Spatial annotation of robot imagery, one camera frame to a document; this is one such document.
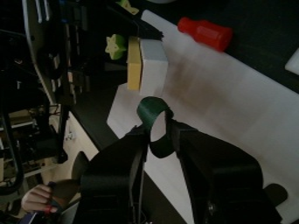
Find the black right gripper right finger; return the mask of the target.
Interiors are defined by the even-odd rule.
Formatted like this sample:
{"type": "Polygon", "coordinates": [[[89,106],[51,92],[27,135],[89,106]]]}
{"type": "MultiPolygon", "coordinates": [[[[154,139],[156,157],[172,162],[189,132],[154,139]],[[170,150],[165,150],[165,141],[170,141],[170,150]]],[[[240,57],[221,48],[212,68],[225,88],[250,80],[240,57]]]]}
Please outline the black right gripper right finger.
{"type": "Polygon", "coordinates": [[[258,162],[237,146],[165,114],[166,137],[181,165],[194,224],[280,224],[262,189],[258,162]]]}

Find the person's hand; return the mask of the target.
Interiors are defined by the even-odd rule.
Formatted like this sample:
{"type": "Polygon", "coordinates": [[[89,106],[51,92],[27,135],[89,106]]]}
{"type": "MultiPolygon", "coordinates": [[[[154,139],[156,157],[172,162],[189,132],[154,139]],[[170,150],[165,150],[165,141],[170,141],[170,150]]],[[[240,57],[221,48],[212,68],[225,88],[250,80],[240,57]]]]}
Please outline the person's hand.
{"type": "Polygon", "coordinates": [[[25,212],[55,213],[57,207],[51,205],[51,189],[46,185],[37,185],[21,199],[21,208],[25,212]]]}

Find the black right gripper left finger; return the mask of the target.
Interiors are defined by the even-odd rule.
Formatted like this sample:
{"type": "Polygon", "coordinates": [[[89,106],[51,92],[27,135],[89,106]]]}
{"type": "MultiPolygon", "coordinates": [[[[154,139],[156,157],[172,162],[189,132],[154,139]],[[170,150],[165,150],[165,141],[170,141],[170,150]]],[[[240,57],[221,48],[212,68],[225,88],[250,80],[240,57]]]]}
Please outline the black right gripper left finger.
{"type": "Polygon", "coordinates": [[[149,137],[133,127],[87,162],[71,224],[140,224],[149,137]]]}

